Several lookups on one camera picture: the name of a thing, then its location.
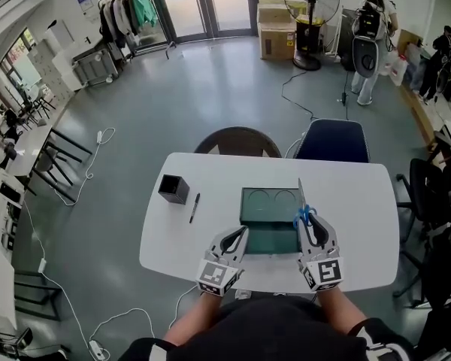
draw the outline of window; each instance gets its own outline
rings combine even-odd
[[[18,39],[10,47],[9,51],[0,62],[0,68],[7,75],[8,80],[15,86],[23,84],[22,77],[14,67],[14,63],[22,56],[29,53],[33,46],[35,46],[35,39],[28,28],[20,34]]]

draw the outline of power strip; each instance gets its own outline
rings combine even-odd
[[[102,352],[102,349],[98,346],[97,341],[91,340],[89,341],[89,345],[94,356],[97,357],[97,359],[99,359],[100,361],[104,361],[105,360],[104,352]]]

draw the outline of blue chair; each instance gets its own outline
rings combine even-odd
[[[361,124],[350,120],[314,120],[302,137],[294,159],[369,163]]]

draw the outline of power cord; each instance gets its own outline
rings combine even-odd
[[[347,93],[346,93],[346,87],[347,87],[347,80],[348,79],[349,79],[349,71],[347,71],[347,73],[346,73],[346,81],[344,82],[344,90],[343,90],[343,93],[341,94],[341,103],[346,108],[346,120],[349,120],[349,115],[347,113],[347,102],[348,102],[347,99],[349,98],[349,95],[347,95]]]
[[[306,107],[300,105],[299,103],[294,102],[293,100],[289,99],[288,97],[284,96],[284,87],[285,87],[288,83],[290,83],[290,82],[292,81],[292,79],[294,79],[295,77],[301,76],[301,75],[306,74],[306,73],[307,73],[307,71],[304,71],[304,72],[301,72],[300,74],[296,74],[296,75],[291,76],[290,79],[289,79],[287,82],[283,83],[283,88],[282,88],[282,91],[281,91],[280,95],[281,95],[285,100],[287,100],[289,103],[293,103],[294,105],[297,105],[298,107],[302,108],[304,111],[307,111],[307,112],[310,114],[310,119],[311,119],[311,120],[312,120],[312,119],[318,119],[318,118],[316,118],[316,117],[314,116],[314,112],[312,112],[310,109],[308,109],[308,108],[306,108]]]
[[[94,332],[92,333],[92,335],[89,337],[89,342],[87,342],[87,340],[85,339],[85,335],[83,334],[82,325],[80,324],[80,321],[79,321],[79,319],[78,319],[78,317],[77,317],[77,314],[75,313],[74,306],[72,305],[72,303],[71,303],[71,301],[70,301],[70,299],[69,299],[69,297],[68,297],[68,294],[66,293],[65,289],[63,288],[62,285],[60,285],[58,282],[55,282],[53,279],[49,278],[48,276],[46,276],[45,273],[44,273],[45,265],[47,264],[47,261],[45,260],[45,249],[44,249],[44,245],[43,245],[43,243],[42,243],[40,237],[38,236],[37,232],[35,231],[35,227],[34,227],[34,224],[33,224],[32,215],[30,214],[29,206],[26,204],[25,201],[23,201],[23,204],[25,205],[25,209],[27,210],[27,214],[29,215],[30,224],[32,225],[32,237],[34,237],[35,239],[38,240],[38,242],[39,242],[39,244],[40,244],[40,247],[41,247],[41,249],[42,249],[42,252],[43,252],[43,256],[42,256],[42,259],[41,259],[41,261],[40,261],[40,265],[39,265],[39,267],[38,267],[38,272],[41,273],[47,280],[49,280],[50,282],[52,282],[53,284],[55,284],[56,286],[58,286],[58,287],[62,290],[62,292],[63,292],[65,298],[67,299],[68,304],[70,305],[70,309],[72,310],[72,314],[74,315],[74,318],[75,318],[75,320],[77,321],[77,325],[78,325],[78,329],[79,329],[79,331],[80,331],[80,335],[82,336],[83,343],[85,344],[87,350],[89,351],[90,356],[91,356],[95,361],[108,361],[108,360],[110,359],[110,357],[111,357],[110,352],[109,352],[106,348],[104,348],[103,346],[101,346],[97,341],[93,340],[93,337],[97,334],[98,330],[102,327],[102,325],[105,325],[106,323],[109,323],[109,322],[111,322],[112,320],[115,320],[115,319],[118,318],[118,317],[125,316],[125,315],[129,314],[129,313],[132,312],[132,311],[143,311],[143,312],[147,315],[147,318],[148,318],[149,324],[150,324],[150,332],[151,332],[152,336],[155,338],[156,335],[155,335],[155,333],[153,332],[152,320],[151,320],[151,318],[150,318],[150,315],[147,313],[147,311],[144,310],[144,309],[142,309],[142,308],[132,308],[132,309],[128,310],[128,311],[125,312],[125,313],[121,313],[121,314],[112,316],[112,317],[109,318],[108,320],[106,320],[106,321],[100,323],[100,324],[97,326],[97,328],[94,330]],[[175,306],[175,318],[174,318],[174,320],[171,322],[171,324],[169,325],[169,328],[171,328],[172,325],[174,324],[174,322],[177,320],[177,314],[178,314],[178,310],[179,310],[180,300],[181,300],[186,294],[188,294],[188,293],[190,293],[191,291],[193,291],[196,287],[197,287],[197,286],[194,285],[194,287],[192,287],[192,288],[190,288],[189,290],[187,290],[187,291],[186,291],[184,294],[182,294],[182,295],[179,297],[179,299],[177,300],[177,304],[176,304],[176,306]],[[107,353],[107,358],[105,358],[105,357],[103,356],[103,354],[101,354],[101,352]]]
[[[102,141],[102,139],[103,139],[103,137],[104,137],[104,134],[105,134],[108,130],[112,130],[112,134],[110,135],[110,137],[109,137],[106,141]],[[95,151],[95,154],[94,154],[94,156],[93,156],[92,163],[90,163],[90,166],[88,167],[87,171],[85,172],[85,179],[83,180],[82,186],[80,186],[80,190],[79,190],[79,192],[78,192],[77,200],[76,200],[75,202],[73,202],[73,203],[67,203],[67,202],[62,198],[62,196],[57,192],[57,190],[55,190],[55,194],[59,196],[59,198],[63,201],[63,203],[65,204],[65,206],[74,206],[74,205],[77,204],[77,202],[78,202],[78,200],[79,200],[79,198],[80,198],[80,194],[82,193],[83,186],[85,185],[85,183],[86,183],[88,180],[90,180],[90,179],[93,178],[93,173],[90,173],[90,174],[89,174],[89,170],[92,168],[93,163],[95,162],[95,158],[97,157],[97,154],[98,154],[98,149],[99,149],[100,146],[102,146],[103,144],[108,143],[109,140],[112,139],[112,137],[114,136],[114,134],[115,134],[115,128],[114,128],[114,127],[108,127],[108,128],[106,128],[104,131],[99,131],[99,132],[97,133],[97,150]]]

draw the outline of glass door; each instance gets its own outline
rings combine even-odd
[[[256,35],[259,0],[160,0],[177,42]]]

